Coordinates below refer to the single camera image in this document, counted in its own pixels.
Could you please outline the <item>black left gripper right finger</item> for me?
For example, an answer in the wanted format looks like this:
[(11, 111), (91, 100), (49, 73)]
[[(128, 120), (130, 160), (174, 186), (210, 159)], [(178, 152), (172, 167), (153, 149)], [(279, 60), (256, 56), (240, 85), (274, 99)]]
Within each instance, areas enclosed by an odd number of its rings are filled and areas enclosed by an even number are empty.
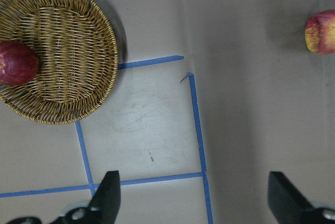
[(333, 208), (312, 205), (279, 171), (269, 172), (267, 204), (280, 224), (334, 223)]

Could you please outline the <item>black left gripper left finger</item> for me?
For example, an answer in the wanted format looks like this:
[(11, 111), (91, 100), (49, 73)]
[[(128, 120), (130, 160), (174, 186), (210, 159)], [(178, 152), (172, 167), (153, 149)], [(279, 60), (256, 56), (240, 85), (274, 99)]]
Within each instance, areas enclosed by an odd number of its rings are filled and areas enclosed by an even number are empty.
[[(84, 186), (60, 187), (6, 193), (9, 197), (29, 194), (48, 194), (84, 189)], [(66, 213), (60, 214), (51, 223), (115, 223), (121, 203), (119, 171), (108, 171), (95, 191), (92, 199), (85, 206), (71, 207)], [(19, 216), (7, 223), (42, 223), (36, 216)]]

